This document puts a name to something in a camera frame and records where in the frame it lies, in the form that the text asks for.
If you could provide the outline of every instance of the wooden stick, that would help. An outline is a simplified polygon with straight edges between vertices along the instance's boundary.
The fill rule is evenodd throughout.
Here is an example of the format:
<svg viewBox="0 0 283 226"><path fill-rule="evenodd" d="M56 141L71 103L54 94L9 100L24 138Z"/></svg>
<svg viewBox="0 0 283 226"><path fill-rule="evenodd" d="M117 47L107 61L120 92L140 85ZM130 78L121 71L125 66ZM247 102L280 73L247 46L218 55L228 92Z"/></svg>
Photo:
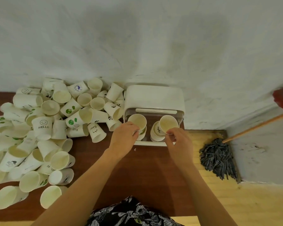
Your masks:
<svg viewBox="0 0 283 226"><path fill-rule="evenodd" d="M236 135L234 135L234 136L232 136L232 137L229 137L229 138L223 140L222 143L226 143L226 142L228 142L228 141L234 140L234 139L236 139L236 138L238 138L238 137L243 136L243 135L246 134L246 133L249 133L249 132L251 132L251 131L253 131L253 130L256 130L256 129L258 129L258 128L261 128L261 127L263 127L263 126L265 126L265 125L268 125L268 124L270 124L270 123L272 123L272 122L274 122L274 121L278 121L278 120L281 120L281 119L283 119L283 114L281 114L281 115L279 115L279 116L276 116L276 117L274 117L274 118L272 118L272 119L269 119L268 121L264 121L264 122L262 122L262 123L260 123L260 124L258 124L258 125L256 125L256 126L254 126L254 127L252 127L252 128L249 128L249 129L247 129L247 130L245 130L245 131L243 131L243 132L240 132L240 133L238 133L238 134L236 134Z"/></svg>

